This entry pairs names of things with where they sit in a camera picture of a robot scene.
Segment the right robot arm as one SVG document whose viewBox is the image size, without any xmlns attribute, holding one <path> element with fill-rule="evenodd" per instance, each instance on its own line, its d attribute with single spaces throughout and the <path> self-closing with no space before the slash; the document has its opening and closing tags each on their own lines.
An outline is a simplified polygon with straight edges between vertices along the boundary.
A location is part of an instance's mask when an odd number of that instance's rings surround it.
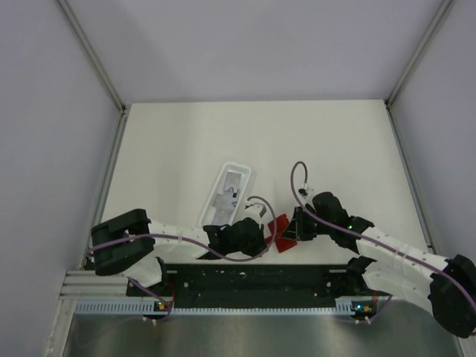
<svg viewBox="0 0 476 357">
<path fill-rule="evenodd" d="M 299 189 L 285 235 L 297 241 L 328 236 L 355 254 L 347 264 L 347 285 L 369 289 L 424 309 L 459 338 L 475 335 L 475 264 L 458 254 L 432 254 L 403 243 L 360 216 L 351 216 L 330 192 Z"/>
</svg>

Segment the white plastic basket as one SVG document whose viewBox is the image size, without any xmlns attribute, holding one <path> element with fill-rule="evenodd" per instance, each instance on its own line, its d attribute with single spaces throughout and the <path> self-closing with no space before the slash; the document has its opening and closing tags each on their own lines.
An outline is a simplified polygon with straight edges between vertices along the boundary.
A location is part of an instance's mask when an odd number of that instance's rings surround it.
<svg viewBox="0 0 476 357">
<path fill-rule="evenodd" d="M 202 209 L 199 225 L 231 225 L 251 174 L 249 166 L 225 162 Z"/>
</svg>

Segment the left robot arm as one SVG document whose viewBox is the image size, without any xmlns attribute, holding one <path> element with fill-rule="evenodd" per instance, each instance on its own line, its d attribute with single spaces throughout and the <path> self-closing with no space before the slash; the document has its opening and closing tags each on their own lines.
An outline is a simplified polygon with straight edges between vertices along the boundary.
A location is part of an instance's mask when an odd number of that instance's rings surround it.
<svg viewBox="0 0 476 357">
<path fill-rule="evenodd" d="M 222 259 L 235 262 L 230 254 L 241 253 L 245 261 L 263 254 L 264 205 L 245 207 L 244 218 L 231 225 L 204 225 L 180 228 L 152 221 L 144 209 L 134 209 L 96 225 L 91 230 L 98 276 L 122 274 L 153 295 L 164 293 L 169 284 L 163 259 L 179 254 L 197 260 Z"/>
</svg>

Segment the red leather card holder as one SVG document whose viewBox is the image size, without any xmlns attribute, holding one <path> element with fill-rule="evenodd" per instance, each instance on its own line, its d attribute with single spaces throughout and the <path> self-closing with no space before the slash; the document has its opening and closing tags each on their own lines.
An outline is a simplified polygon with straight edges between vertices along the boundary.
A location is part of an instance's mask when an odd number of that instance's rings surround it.
<svg viewBox="0 0 476 357">
<path fill-rule="evenodd" d="M 276 222 L 274 222 L 273 220 L 268 222 L 268 229 L 270 235 L 269 237 L 265 238 L 266 244 L 269 244 L 271 242 L 272 234 L 275 232 L 275 229 L 277 229 L 274 244 L 280 254 L 294 248 L 298 244 L 295 240 L 284 237 L 284 232 L 288 228 L 288 226 L 289 219 L 286 214 L 279 215 L 276 218 Z"/>
</svg>

